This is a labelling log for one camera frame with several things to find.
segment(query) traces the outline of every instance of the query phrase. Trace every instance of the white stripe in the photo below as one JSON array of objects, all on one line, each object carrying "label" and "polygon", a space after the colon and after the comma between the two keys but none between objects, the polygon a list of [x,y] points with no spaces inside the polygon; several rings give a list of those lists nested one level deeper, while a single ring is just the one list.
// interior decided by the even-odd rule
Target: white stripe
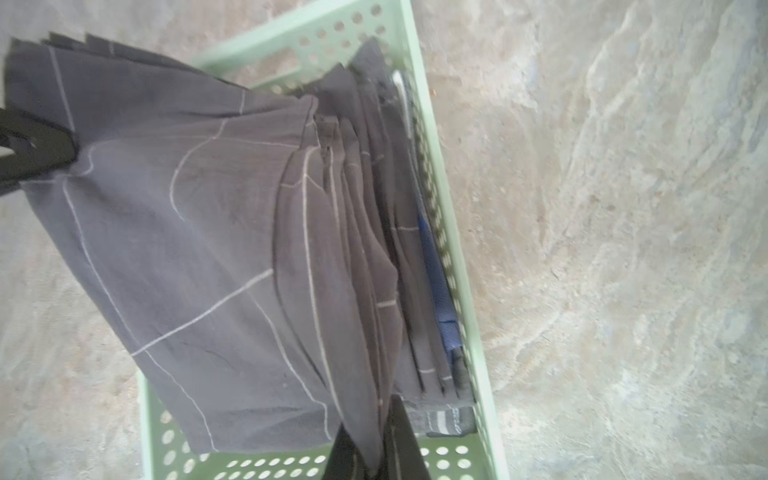
[{"label": "white stripe", "polygon": [[[72,199],[69,197],[69,192],[67,191],[67,180],[68,177],[64,179],[64,181],[61,183],[61,189],[64,192],[64,197],[67,201],[67,205],[69,206],[69,209],[72,212],[72,216],[74,218],[74,225],[78,228],[78,235],[80,237],[80,246],[83,249],[83,254],[85,255],[85,259],[88,261],[88,264],[91,266],[91,270],[94,273],[94,276],[96,277],[96,280],[99,282],[99,285],[101,285],[101,288],[104,291],[104,294],[107,296],[107,299],[109,300],[109,303],[112,305],[112,308],[114,309],[114,312],[118,315],[118,319],[120,319],[120,322],[125,327],[125,330],[128,332],[128,335],[131,336],[131,338],[134,340],[134,344],[138,345],[138,341],[136,340],[136,336],[131,331],[131,328],[128,326],[128,324],[125,322],[125,319],[123,318],[123,314],[120,313],[120,310],[118,309],[118,305],[114,302],[114,299],[112,298],[112,295],[109,293],[109,290],[107,289],[107,286],[104,284],[104,281],[101,278],[101,275],[98,274],[98,271],[96,270],[96,266],[93,263],[93,260],[91,259],[91,254],[88,252],[88,248],[85,246],[85,235],[83,234],[83,228],[80,225],[80,219],[78,218],[78,214],[74,209],[74,204],[72,203]],[[208,432],[208,438],[210,439],[210,447],[215,451],[218,452],[219,450],[216,448],[214,444],[214,436],[210,433],[210,428],[208,428],[208,421],[205,418],[205,415],[203,414],[203,410],[200,409],[200,407],[197,405],[197,402],[194,401],[194,399],[187,393],[187,390],[184,389],[183,386],[179,382],[176,381],[174,376],[172,376],[166,369],[160,366],[159,363],[157,363],[157,360],[154,359],[152,355],[150,355],[149,352],[147,352],[147,356],[149,356],[149,359],[152,360],[152,363],[155,364],[155,366],[162,370],[170,377],[173,382],[179,386],[181,391],[184,393],[184,395],[187,396],[187,398],[193,403],[195,409],[200,413],[200,416],[203,418],[203,424],[205,425],[205,429]]]},{"label": "white stripe", "polygon": [[294,188],[294,187],[298,187],[301,182],[302,182],[302,179],[300,178],[299,180],[296,180],[295,184],[280,184],[280,186],[285,188]]},{"label": "white stripe", "polygon": [[320,185],[318,185],[318,183],[315,182],[315,180],[312,179],[312,177],[310,177],[309,175],[306,176],[306,179],[309,180],[310,182],[312,182],[312,185],[314,185],[315,187],[318,187],[320,189],[320,191],[322,191],[323,193],[326,192],[326,189],[322,188]]},{"label": "white stripe", "polygon": [[56,50],[53,47],[48,47],[48,52],[51,54],[51,63],[53,64],[53,72],[56,76],[56,83],[58,84],[58,92],[61,94],[61,101],[64,102],[64,109],[67,112],[67,120],[69,120],[69,129],[74,132],[74,121],[72,120],[72,111],[69,109],[69,101],[67,100],[67,94],[64,92],[64,82],[61,80],[61,71],[58,69],[58,60],[56,59]]},{"label": "white stripe", "polygon": [[170,179],[170,188],[168,189],[168,198],[170,199],[170,205],[174,208],[174,212],[176,212],[176,215],[179,216],[180,219],[187,221],[184,217],[182,217],[181,213],[179,212],[179,209],[176,208],[176,200],[174,200],[174,188],[176,187],[176,179],[179,176],[179,172],[181,171],[181,168],[184,166],[184,163],[187,162],[187,159],[194,153],[197,149],[203,147],[208,142],[212,141],[214,138],[210,137],[206,140],[201,141],[199,144],[192,147],[184,156],[181,158],[181,161],[179,162],[178,166],[176,167],[176,170],[174,170],[174,175]]},{"label": "white stripe", "polygon": [[336,218],[336,228],[339,229],[339,235],[341,235],[341,220],[339,219],[339,201],[336,199],[336,181],[334,180],[334,177],[336,176],[333,172],[333,149],[330,149],[331,153],[331,166],[330,166],[330,173],[331,173],[331,197],[333,198],[333,216]]},{"label": "white stripe", "polygon": [[456,435],[461,435],[462,427],[458,423],[458,418],[461,415],[458,409],[451,409],[453,412],[453,428],[456,429]]},{"label": "white stripe", "polygon": [[304,170],[303,170],[303,182],[302,182],[302,202],[303,202],[303,226],[304,226],[304,252],[306,254],[306,271],[307,276],[309,277],[309,284],[310,284],[310,303],[312,305],[312,320],[315,324],[315,333],[317,335],[317,342],[319,343],[320,348],[320,356],[323,360],[323,366],[326,369],[326,374],[328,375],[328,388],[331,393],[331,397],[333,398],[333,403],[336,405],[336,410],[339,412],[339,416],[341,417],[341,421],[344,421],[344,414],[341,409],[341,405],[339,402],[339,397],[336,394],[336,387],[333,385],[333,376],[331,375],[331,368],[328,364],[328,358],[326,357],[326,346],[323,342],[323,334],[320,331],[320,318],[319,314],[317,312],[317,298],[315,297],[315,280],[312,277],[312,259],[310,256],[310,232],[309,228],[307,226],[307,199],[306,199],[306,179],[309,178],[309,175],[307,174],[307,171],[309,170],[310,165],[310,155],[315,151],[318,150],[319,146],[311,147],[306,151],[306,154],[304,155]]},{"label": "white stripe", "polygon": [[296,377],[296,379],[299,380],[299,383],[301,383],[301,386],[304,389],[304,392],[306,393],[306,396],[308,396],[310,398],[310,400],[312,400],[313,402],[317,403],[318,405],[322,405],[323,406],[323,414],[324,414],[324,422],[323,422],[323,424],[324,424],[325,430],[326,430],[326,437],[328,437],[328,440],[330,440],[332,442],[333,441],[333,437],[330,434],[330,430],[328,430],[328,405],[326,403],[324,403],[324,402],[316,400],[315,397],[312,396],[312,393],[310,392],[310,389],[308,389],[306,387],[306,383],[304,383],[304,381],[299,376],[299,373],[296,372],[296,370],[293,368],[293,364],[290,362],[290,360],[288,360],[288,355],[286,354],[285,347],[283,346],[283,341],[280,339],[280,336],[277,334],[277,329],[275,328],[275,324],[272,322],[272,319],[270,318],[269,315],[266,314],[264,309],[261,308],[261,305],[256,300],[254,300],[253,302],[259,308],[259,311],[261,312],[261,314],[264,315],[264,318],[266,319],[266,322],[270,324],[270,328],[272,329],[272,334],[275,337],[275,342],[277,342],[277,348],[280,349],[280,355],[283,356],[283,360],[285,360],[286,365],[288,365],[288,368],[290,369],[290,371],[293,373],[293,375]]},{"label": "white stripe", "polygon": [[445,412],[437,412],[437,430],[443,435],[451,435],[448,426],[445,424]]},{"label": "white stripe", "polygon": [[170,374],[166,369],[160,366],[160,363],[157,363],[157,360],[154,359],[152,354],[147,352],[147,356],[150,360],[152,360],[152,363],[154,363],[158,369],[162,370],[166,375],[170,377],[170,379],[181,389],[181,392],[187,396],[187,398],[192,402],[192,405],[194,405],[194,408],[197,409],[197,412],[200,413],[200,416],[203,417],[203,425],[205,425],[205,430],[208,432],[208,439],[210,440],[210,447],[215,451],[218,452],[219,449],[216,448],[214,445],[214,436],[210,433],[210,428],[208,427],[208,421],[205,418],[205,415],[203,414],[203,410],[200,408],[200,406],[197,404],[197,402],[194,401],[194,399],[190,396],[189,393],[187,393],[187,390],[181,386],[179,382],[176,381],[173,375]]},{"label": "white stripe", "polygon": [[240,110],[237,113],[242,115],[244,108],[245,108],[245,90],[243,90],[243,97],[240,99]]},{"label": "white stripe", "polygon": [[206,316],[208,316],[210,313],[212,313],[212,312],[213,312],[215,309],[217,309],[217,308],[219,308],[220,306],[224,305],[224,304],[225,304],[225,303],[226,303],[226,302],[227,302],[229,299],[231,299],[231,298],[232,298],[232,297],[234,297],[234,296],[240,295],[242,292],[244,292],[245,290],[247,290],[247,289],[251,288],[251,287],[252,287],[254,284],[256,284],[256,283],[259,283],[261,280],[264,280],[265,278],[267,278],[268,276],[272,275],[273,273],[274,273],[274,270],[273,270],[273,269],[271,269],[271,268],[270,268],[270,269],[268,269],[268,270],[264,270],[262,273],[259,273],[259,274],[258,274],[258,275],[256,275],[254,278],[252,278],[252,279],[248,280],[248,281],[245,283],[245,285],[243,285],[243,286],[242,286],[242,287],[240,287],[239,289],[237,289],[237,290],[233,291],[233,292],[232,292],[232,293],[230,293],[229,295],[225,296],[223,299],[221,299],[221,300],[219,300],[218,302],[214,303],[214,304],[212,305],[212,307],[211,307],[211,308],[209,308],[208,310],[206,310],[206,311],[202,312],[200,315],[198,315],[198,316],[194,317],[194,318],[193,318],[192,320],[190,320],[189,322],[186,322],[185,324],[183,324],[183,325],[180,325],[180,326],[176,327],[175,329],[172,329],[170,332],[168,332],[168,333],[165,333],[165,334],[163,334],[163,335],[160,335],[160,336],[159,336],[159,337],[157,337],[156,339],[154,339],[154,340],[152,340],[151,342],[149,342],[147,345],[145,345],[145,346],[142,346],[140,349],[138,349],[138,350],[136,350],[135,352],[133,352],[133,353],[131,354],[131,356],[136,356],[136,355],[138,355],[139,353],[142,353],[143,351],[145,351],[146,349],[148,349],[149,347],[153,346],[154,344],[156,344],[156,343],[158,343],[158,342],[162,342],[163,340],[165,340],[165,339],[166,339],[166,338],[168,338],[169,336],[171,336],[171,335],[173,335],[173,334],[175,334],[175,333],[179,333],[181,330],[183,330],[183,329],[187,328],[188,326],[190,326],[190,325],[193,325],[193,324],[195,324],[195,323],[197,323],[197,322],[201,321],[203,318],[205,318],[205,317],[206,317]]}]

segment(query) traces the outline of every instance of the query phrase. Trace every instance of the gray cement floor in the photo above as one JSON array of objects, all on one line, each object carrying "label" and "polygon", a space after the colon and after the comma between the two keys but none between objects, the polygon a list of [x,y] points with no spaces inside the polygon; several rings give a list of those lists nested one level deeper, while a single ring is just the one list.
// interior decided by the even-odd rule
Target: gray cement floor
[{"label": "gray cement floor", "polygon": [[[189,58],[291,0],[3,0]],[[513,478],[768,478],[768,3],[414,0]],[[140,478],[134,365],[0,199],[0,478]]]}]

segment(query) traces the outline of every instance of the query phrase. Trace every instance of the gray fabric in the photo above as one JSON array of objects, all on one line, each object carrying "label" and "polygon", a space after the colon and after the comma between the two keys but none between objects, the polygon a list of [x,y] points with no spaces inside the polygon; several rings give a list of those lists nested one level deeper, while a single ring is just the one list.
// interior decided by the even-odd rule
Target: gray fabric
[{"label": "gray fabric", "polygon": [[309,448],[343,422],[375,468],[392,392],[472,403],[410,230],[383,57],[369,43],[354,63],[318,100],[95,37],[12,45],[6,104],[80,149],[22,188],[196,452]]},{"label": "gray fabric", "polygon": [[408,418],[411,421],[413,431],[428,437],[457,436],[461,437],[469,433],[477,432],[475,422],[475,410],[467,404],[468,399],[474,399],[472,385],[469,381],[469,371],[464,362],[462,349],[454,349],[452,352],[453,378],[456,392],[462,400],[457,404],[441,406],[420,406],[408,408]]}]

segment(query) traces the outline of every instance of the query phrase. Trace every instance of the laundry basket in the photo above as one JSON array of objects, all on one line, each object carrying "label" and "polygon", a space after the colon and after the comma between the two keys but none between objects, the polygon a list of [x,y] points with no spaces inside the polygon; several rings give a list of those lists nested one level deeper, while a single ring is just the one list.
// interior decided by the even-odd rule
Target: laundry basket
[{"label": "laundry basket", "polygon": [[[258,65],[256,71],[273,71],[255,88],[282,93],[319,78],[338,62],[346,63],[368,37],[378,38],[387,63],[401,70],[413,89],[417,151],[429,219],[461,320],[465,358],[477,399],[478,433],[460,439],[420,438],[422,455],[437,480],[507,480],[502,437],[409,0],[317,0],[225,41],[191,63],[239,82],[244,79],[238,75]],[[322,477],[331,445],[266,455],[191,453],[177,423],[141,375],[139,383],[147,480]]]}]

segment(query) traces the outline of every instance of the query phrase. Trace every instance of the basket hole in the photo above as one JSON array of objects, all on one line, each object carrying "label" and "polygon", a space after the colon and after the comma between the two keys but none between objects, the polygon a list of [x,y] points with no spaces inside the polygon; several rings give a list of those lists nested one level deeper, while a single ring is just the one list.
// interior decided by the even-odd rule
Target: basket hole
[{"label": "basket hole", "polygon": [[166,430],[163,433],[163,438],[161,439],[161,441],[163,442],[163,445],[168,445],[169,443],[171,443],[174,440],[175,436],[176,436],[176,432],[174,432],[173,430]]},{"label": "basket hole", "polygon": [[296,50],[284,48],[227,74],[225,79],[240,85],[260,85],[269,78],[287,76],[297,71],[300,65]]},{"label": "basket hole", "polygon": [[163,465],[170,465],[176,459],[176,450],[169,450],[163,457]]}]

